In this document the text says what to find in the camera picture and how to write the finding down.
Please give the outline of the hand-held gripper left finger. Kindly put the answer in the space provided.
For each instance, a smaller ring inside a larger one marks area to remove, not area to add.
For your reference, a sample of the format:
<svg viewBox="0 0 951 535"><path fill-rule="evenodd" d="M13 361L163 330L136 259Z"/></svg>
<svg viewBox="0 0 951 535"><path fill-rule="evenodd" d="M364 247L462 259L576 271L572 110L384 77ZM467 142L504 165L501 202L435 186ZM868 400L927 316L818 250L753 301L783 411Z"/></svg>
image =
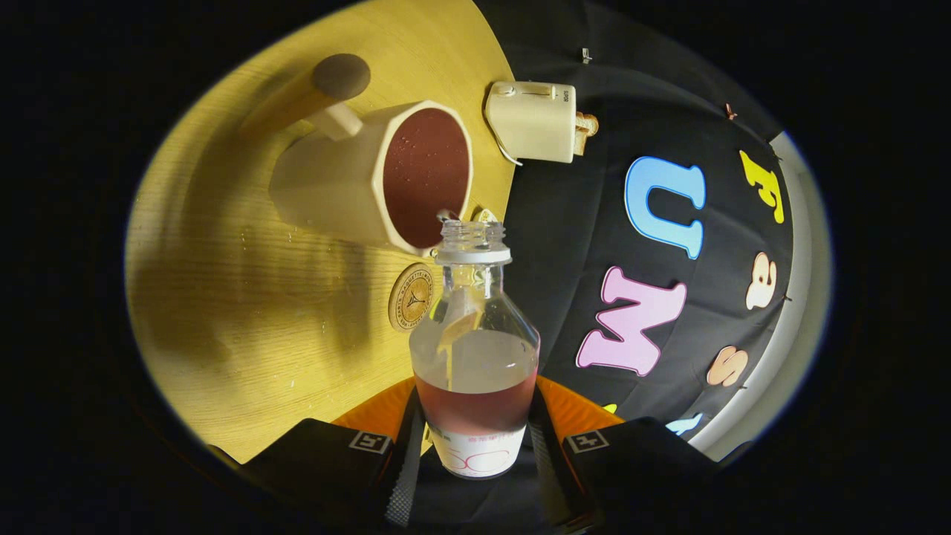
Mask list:
<svg viewBox="0 0 951 535"><path fill-rule="evenodd" d="M401 531L413 509L425 417L407 378L333 422L305 418L251 460L210 451L282 531Z"/></svg>

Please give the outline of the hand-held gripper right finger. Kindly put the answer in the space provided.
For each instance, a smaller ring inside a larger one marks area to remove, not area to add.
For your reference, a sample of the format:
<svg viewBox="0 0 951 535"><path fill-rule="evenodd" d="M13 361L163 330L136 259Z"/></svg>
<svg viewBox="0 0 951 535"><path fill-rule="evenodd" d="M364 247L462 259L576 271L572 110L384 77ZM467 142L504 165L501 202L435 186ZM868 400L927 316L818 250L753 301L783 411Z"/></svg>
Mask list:
<svg viewBox="0 0 951 535"><path fill-rule="evenodd" d="M529 412L545 511L559 532L684 532L750 442L714 461L655 418L623 420L537 377Z"/></svg>

